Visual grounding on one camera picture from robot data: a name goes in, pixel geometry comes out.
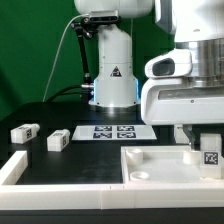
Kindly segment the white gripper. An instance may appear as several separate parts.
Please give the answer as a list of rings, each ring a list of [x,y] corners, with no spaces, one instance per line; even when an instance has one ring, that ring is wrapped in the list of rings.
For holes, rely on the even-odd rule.
[[[147,125],[184,125],[195,149],[190,124],[224,123],[224,87],[191,88],[182,78],[149,79],[142,88],[141,118]]]

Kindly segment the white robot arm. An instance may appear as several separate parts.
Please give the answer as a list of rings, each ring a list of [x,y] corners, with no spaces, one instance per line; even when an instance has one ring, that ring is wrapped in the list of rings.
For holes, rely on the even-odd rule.
[[[90,103],[116,109],[141,105],[147,125],[224,123],[224,0],[74,0],[87,31],[98,32],[99,74]],[[116,23],[155,12],[175,48],[145,65],[137,90],[132,40]]]

